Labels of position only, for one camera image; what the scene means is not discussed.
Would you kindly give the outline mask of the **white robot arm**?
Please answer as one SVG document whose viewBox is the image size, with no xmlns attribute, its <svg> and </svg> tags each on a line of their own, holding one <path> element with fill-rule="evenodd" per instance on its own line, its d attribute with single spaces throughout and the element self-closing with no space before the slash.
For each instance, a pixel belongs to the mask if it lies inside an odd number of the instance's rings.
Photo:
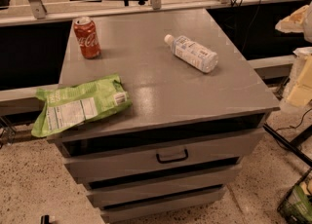
<svg viewBox="0 0 312 224">
<path fill-rule="evenodd" d="M 296 48 L 291 80 L 283 97 L 286 104 L 303 107 L 312 100 L 312 2 L 278 21 L 275 29 L 283 33 L 302 33 L 308 47 Z"/>
</svg>

